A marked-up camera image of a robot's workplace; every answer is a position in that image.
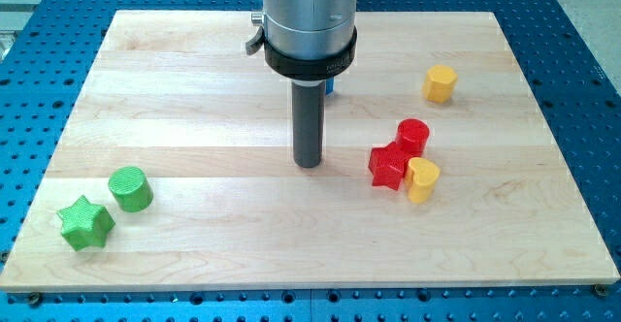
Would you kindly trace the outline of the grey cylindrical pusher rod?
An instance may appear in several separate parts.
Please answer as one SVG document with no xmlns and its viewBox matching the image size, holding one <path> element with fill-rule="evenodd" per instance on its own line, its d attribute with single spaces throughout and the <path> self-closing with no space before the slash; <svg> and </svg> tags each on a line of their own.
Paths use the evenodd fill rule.
<svg viewBox="0 0 621 322">
<path fill-rule="evenodd" d="M 293 158 L 302 168 L 314 168 L 321 162 L 325 81 L 291 83 Z"/>
</svg>

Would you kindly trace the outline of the black mounting ring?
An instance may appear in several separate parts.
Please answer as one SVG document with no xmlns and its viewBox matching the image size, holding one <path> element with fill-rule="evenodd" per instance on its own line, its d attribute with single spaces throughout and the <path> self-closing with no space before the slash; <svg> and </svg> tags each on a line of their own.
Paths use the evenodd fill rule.
<svg viewBox="0 0 621 322">
<path fill-rule="evenodd" d="M 296 81 L 323 81 L 344 72 L 355 58 L 357 29 L 354 26 L 347 46 L 322 59 L 303 60 L 292 58 L 276 50 L 267 41 L 264 43 L 266 63 L 280 75 Z"/>
</svg>

